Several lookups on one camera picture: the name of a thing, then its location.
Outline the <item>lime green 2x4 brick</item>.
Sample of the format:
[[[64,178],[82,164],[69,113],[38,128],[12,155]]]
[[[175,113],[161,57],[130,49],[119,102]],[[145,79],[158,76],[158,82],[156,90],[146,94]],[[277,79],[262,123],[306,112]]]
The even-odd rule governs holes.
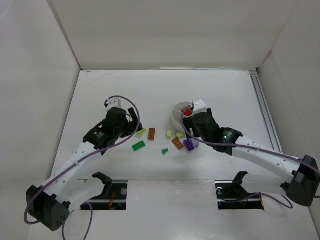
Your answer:
[[[141,138],[141,137],[144,136],[145,133],[146,133],[146,129],[145,129],[145,128],[142,128],[142,130],[136,132],[136,136],[137,136],[138,138]]]

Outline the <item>red 2x4 brick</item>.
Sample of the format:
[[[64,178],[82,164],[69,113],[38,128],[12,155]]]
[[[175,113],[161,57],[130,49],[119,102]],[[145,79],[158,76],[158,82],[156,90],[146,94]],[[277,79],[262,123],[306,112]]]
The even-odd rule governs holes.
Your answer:
[[[189,117],[193,114],[193,111],[191,109],[187,109],[185,112],[184,112],[184,115]]]

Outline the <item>pale yellow small brick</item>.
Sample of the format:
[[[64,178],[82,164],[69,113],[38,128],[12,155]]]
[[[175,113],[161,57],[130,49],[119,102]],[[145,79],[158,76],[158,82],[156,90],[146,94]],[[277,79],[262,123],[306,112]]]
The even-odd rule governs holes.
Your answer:
[[[167,131],[167,134],[166,134],[166,138],[167,138],[167,139],[171,139],[172,136],[173,136],[173,132],[172,132],[171,130],[168,130],[168,131]]]
[[[183,133],[183,132],[178,132],[178,133],[176,134],[176,137],[177,137],[178,139],[182,139],[182,138],[184,137],[184,133]]]

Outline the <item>small green slope brick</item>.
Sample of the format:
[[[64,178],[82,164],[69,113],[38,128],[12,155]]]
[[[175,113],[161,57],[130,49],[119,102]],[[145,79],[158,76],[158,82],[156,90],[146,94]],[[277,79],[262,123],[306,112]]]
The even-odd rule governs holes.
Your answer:
[[[166,148],[166,149],[163,149],[161,152],[162,152],[163,155],[165,155],[168,151],[169,151],[169,149]]]

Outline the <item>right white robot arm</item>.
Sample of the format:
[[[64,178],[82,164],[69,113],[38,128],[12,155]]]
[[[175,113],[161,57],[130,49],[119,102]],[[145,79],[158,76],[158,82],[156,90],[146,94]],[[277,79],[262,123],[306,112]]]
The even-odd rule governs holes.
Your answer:
[[[320,170],[313,157],[285,155],[258,144],[238,130],[220,127],[210,108],[189,116],[183,113],[180,123],[189,138],[277,175],[280,182],[267,187],[272,194],[281,195],[300,206],[312,205],[320,186]]]

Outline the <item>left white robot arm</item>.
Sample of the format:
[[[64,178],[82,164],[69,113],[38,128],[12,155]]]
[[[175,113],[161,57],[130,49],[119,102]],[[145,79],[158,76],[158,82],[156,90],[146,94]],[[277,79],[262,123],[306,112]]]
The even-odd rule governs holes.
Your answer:
[[[99,196],[112,179],[101,172],[77,186],[80,174],[108,150],[120,146],[142,129],[136,106],[124,110],[108,107],[105,119],[84,137],[73,156],[41,186],[26,191],[23,220],[27,225],[43,224],[51,231],[61,228],[71,212],[79,210],[89,199]]]

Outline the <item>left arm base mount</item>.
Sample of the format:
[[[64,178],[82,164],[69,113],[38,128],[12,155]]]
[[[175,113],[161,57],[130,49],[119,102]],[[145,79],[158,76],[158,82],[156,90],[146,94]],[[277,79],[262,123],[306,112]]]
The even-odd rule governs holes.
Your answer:
[[[104,188],[100,195],[97,195],[86,202],[92,206],[94,211],[125,211],[127,208],[128,181],[112,180],[101,172],[93,175],[99,179]]]

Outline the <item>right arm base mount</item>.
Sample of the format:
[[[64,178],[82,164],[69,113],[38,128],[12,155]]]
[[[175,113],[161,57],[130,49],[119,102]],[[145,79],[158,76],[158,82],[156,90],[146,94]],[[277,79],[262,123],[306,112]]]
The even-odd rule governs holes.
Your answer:
[[[243,187],[247,171],[240,171],[232,180],[216,180],[216,197],[219,210],[264,210],[261,195],[253,195]]]

